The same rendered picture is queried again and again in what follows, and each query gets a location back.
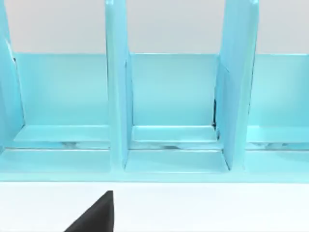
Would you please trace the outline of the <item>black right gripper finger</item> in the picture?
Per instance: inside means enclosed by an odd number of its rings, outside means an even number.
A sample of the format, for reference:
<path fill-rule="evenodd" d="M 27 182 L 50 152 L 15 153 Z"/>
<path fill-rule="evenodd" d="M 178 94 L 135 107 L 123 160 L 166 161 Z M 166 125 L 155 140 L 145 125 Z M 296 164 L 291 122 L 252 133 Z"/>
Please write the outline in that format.
<path fill-rule="evenodd" d="M 105 192 L 80 215 L 64 232 L 113 232 L 113 191 Z"/>

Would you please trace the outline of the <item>light blue rack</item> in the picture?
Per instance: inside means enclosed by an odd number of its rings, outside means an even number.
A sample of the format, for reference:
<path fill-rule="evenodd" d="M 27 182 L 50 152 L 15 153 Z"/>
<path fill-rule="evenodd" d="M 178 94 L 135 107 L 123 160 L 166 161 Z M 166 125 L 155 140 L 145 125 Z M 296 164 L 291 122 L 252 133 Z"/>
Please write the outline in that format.
<path fill-rule="evenodd" d="M 309 0 L 0 0 L 0 182 L 309 183 Z"/>

